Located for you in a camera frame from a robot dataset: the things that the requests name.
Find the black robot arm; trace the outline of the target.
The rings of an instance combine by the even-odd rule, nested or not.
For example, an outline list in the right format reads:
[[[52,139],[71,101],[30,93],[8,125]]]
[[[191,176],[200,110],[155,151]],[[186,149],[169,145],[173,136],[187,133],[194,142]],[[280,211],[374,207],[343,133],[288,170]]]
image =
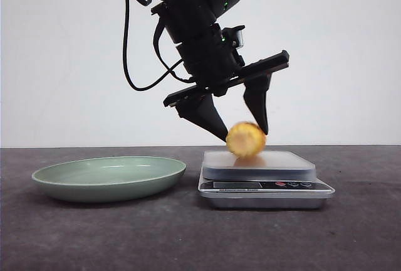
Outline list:
[[[152,0],[136,0],[149,6]],[[233,86],[244,84],[244,101],[263,132],[268,131],[266,94],[271,75],[286,68],[289,53],[245,64],[238,49],[242,26],[221,28],[217,19],[240,0],[159,0],[151,12],[159,16],[153,46],[159,48],[166,31],[175,43],[189,78],[188,87],[171,93],[164,105],[175,107],[178,115],[209,131],[221,140],[227,128],[218,114],[213,97],[221,97]]]

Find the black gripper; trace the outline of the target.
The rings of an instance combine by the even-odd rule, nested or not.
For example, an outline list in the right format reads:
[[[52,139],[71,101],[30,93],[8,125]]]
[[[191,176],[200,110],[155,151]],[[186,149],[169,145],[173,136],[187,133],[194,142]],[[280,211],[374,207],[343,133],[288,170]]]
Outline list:
[[[271,74],[289,66],[289,53],[285,50],[246,65],[237,52],[243,46],[244,28],[244,25],[240,25],[220,29],[219,25],[214,24],[199,38],[181,43],[177,50],[195,85],[171,93],[164,100],[165,106],[175,106],[181,118],[205,129],[223,142],[228,131],[211,94],[220,97],[226,94],[228,88],[244,83],[245,104],[259,128],[268,135],[266,93]]]

